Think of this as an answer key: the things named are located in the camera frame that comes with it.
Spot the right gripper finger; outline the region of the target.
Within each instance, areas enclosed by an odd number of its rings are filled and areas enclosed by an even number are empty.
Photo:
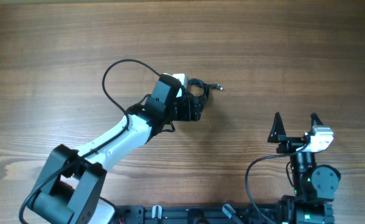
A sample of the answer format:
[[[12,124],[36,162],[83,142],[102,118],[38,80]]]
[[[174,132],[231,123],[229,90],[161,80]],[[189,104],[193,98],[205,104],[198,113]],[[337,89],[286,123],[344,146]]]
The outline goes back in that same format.
[[[286,132],[284,124],[279,112],[276,112],[272,129],[270,131],[267,142],[269,143],[281,143],[286,141]]]
[[[321,122],[320,118],[316,113],[312,113],[310,115],[311,117],[311,127],[313,126],[323,126],[323,123]]]

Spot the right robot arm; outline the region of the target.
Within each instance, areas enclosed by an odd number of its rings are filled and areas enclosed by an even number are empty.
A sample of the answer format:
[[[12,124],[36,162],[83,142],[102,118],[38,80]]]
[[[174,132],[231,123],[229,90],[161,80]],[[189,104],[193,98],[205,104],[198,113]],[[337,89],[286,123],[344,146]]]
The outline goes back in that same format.
[[[302,137],[288,137],[280,113],[276,113],[267,142],[277,143],[278,156],[290,158],[294,196],[284,195],[275,206],[276,223],[334,223],[331,203],[341,173],[330,165],[318,165],[315,155],[328,149],[334,132],[316,113],[311,129]]]

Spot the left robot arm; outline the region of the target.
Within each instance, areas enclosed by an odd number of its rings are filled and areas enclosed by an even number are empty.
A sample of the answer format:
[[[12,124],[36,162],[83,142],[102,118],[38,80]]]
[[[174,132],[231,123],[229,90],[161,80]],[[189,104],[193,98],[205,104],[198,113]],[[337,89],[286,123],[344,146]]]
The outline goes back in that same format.
[[[187,86],[200,83],[182,73],[161,74],[153,92],[128,107],[115,127],[75,149],[57,146],[21,208],[50,223],[115,223],[116,207],[100,196],[106,174],[166,125],[198,121],[209,90],[195,96]]]

